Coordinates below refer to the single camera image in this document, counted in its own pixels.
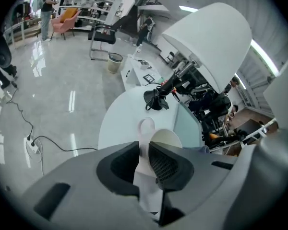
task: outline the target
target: white cup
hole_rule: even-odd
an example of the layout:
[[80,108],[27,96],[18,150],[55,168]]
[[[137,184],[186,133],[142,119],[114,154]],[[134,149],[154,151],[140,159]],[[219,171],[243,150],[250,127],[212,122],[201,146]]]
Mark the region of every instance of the white cup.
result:
[[[147,122],[149,124],[149,128],[146,129],[145,133],[142,132],[143,122]],[[164,144],[182,148],[181,141],[178,138],[178,136],[169,129],[166,128],[155,129],[155,123],[153,119],[151,119],[150,117],[142,119],[139,122],[138,135],[139,135],[140,156],[139,156],[139,164],[135,171],[156,178],[156,175],[149,163],[149,154],[148,154],[149,143],[151,141],[161,142]]]

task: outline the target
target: black cable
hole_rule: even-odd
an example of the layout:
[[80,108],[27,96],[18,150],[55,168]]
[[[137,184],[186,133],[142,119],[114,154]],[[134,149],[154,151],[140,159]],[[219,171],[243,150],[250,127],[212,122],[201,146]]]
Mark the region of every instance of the black cable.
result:
[[85,149],[93,149],[93,150],[96,150],[96,151],[98,150],[98,149],[96,149],[96,148],[77,148],[77,149],[73,149],[73,150],[65,150],[65,149],[61,148],[61,147],[60,147],[56,142],[54,142],[52,139],[48,138],[47,136],[38,136],[38,137],[36,137],[36,138],[32,141],[32,143],[34,143],[36,139],[41,138],[41,137],[50,140],[53,144],[55,144],[55,145],[56,145],[58,148],[60,148],[62,151],[76,151],[76,150],[85,150]]
[[161,85],[161,83],[158,83],[158,82],[150,82],[150,83],[148,83],[148,84],[158,84],[158,85]]
[[149,111],[150,109],[152,109],[152,107],[149,106],[149,104],[150,104],[151,102],[153,102],[153,103],[152,103],[152,106],[153,106],[154,101],[155,101],[155,98],[158,97],[158,96],[155,96],[155,91],[157,91],[157,90],[156,90],[156,89],[153,89],[153,94],[154,94],[154,96],[149,100],[148,103],[146,103],[145,110],[147,110],[147,111]]
[[[32,127],[32,128],[31,128],[31,132],[30,132],[30,134],[29,134],[29,136],[28,136],[28,137],[30,137],[31,134],[32,134],[32,131],[33,131],[34,126],[33,126],[33,124],[31,124],[29,121],[27,121],[27,120],[24,118],[23,110],[21,110],[21,109],[19,108],[18,103],[15,103],[15,102],[12,101],[17,91],[18,91],[18,89],[15,90],[14,94],[12,95],[12,98],[11,98],[6,104],[12,103],[12,104],[16,105],[16,106],[17,106],[17,109],[18,109],[18,111],[21,113],[21,116],[23,117],[24,121],[31,125],[31,127]],[[34,143],[35,140],[38,139],[38,138],[40,138],[40,137],[43,137],[43,138],[46,138],[46,139],[50,140],[50,141],[53,142],[58,148],[60,148],[62,151],[75,151],[75,150],[84,150],[84,149],[94,149],[94,150],[98,150],[98,149],[95,149],[95,148],[78,148],[78,149],[74,149],[74,150],[64,150],[64,149],[61,148],[57,143],[55,143],[52,139],[50,139],[50,138],[48,138],[48,137],[46,137],[46,136],[38,136],[38,137],[36,137],[36,138],[33,140],[32,143]]]
[[12,104],[14,104],[14,105],[17,106],[17,109],[18,109],[18,111],[21,113],[21,116],[23,117],[23,120],[24,120],[26,123],[28,123],[29,125],[31,125],[31,132],[30,132],[30,134],[29,134],[29,136],[31,136],[32,131],[33,131],[33,129],[34,129],[33,124],[31,124],[28,120],[26,120],[26,119],[24,118],[23,110],[21,110],[21,109],[19,108],[18,103],[15,103],[15,102],[12,101],[12,99],[14,98],[14,96],[15,96],[15,94],[16,94],[17,91],[18,91],[18,89],[15,90],[14,94],[12,95],[12,98],[11,98],[6,104],[12,103]]

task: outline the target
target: ceiling light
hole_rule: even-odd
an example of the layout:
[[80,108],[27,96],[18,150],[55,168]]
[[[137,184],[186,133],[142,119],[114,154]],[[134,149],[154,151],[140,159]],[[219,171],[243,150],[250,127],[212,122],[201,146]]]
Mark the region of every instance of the ceiling light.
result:
[[242,87],[246,90],[246,87],[245,87],[244,83],[241,81],[241,79],[239,78],[239,76],[236,73],[235,73],[235,76],[239,79]]
[[190,7],[185,7],[185,6],[179,6],[181,10],[189,11],[189,12],[196,12],[198,11],[197,9],[190,8]]
[[251,46],[257,51],[257,53],[263,58],[269,69],[272,71],[274,76],[279,75],[279,71],[267,53],[256,43],[254,40],[251,41]]

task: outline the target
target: chair leg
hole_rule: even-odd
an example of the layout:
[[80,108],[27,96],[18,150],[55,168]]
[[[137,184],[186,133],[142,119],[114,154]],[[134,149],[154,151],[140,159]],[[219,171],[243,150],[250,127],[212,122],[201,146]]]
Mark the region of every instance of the chair leg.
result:
[[94,38],[95,38],[95,34],[96,34],[96,30],[93,31],[93,35],[92,35],[92,41],[91,41],[91,44],[90,44],[90,51],[89,51],[89,56],[91,58],[91,60],[94,60],[94,57],[92,55],[92,46],[93,46],[93,41],[94,41]]

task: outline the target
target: white tile floor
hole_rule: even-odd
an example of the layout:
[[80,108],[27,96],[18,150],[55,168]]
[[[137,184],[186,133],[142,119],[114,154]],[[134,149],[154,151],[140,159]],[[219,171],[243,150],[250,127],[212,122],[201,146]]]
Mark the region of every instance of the white tile floor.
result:
[[[35,38],[28,40],[26,46],[12,50],[19,88],[14,101],[34,125],[35,136],[48,136],[66,150],[97,148],[103,117],[111,103],[124,92],[120,73],[109,73],[106,62],[90,60],[89,44],[87,33],[75,32],[75,37],[66,33],[66,41],[60,35],[49,43]],[[119,39],[111,49],[123,56],[134,50],[134,46]],[[172,70],[151,46],[144,44],[139,56],[153,62],[161,76],[171,76]],[[9,86],[7,91],[13,94],[15,88]],[[31,159],[26,156],[24,137],[30,129],[15,105],[2,104],[0,185],[8,186],[17,196],[42,176],[40,155],[30,153]],[[46,139],[40,141],[45,174],[67,159],[91,151],[63,152]]]

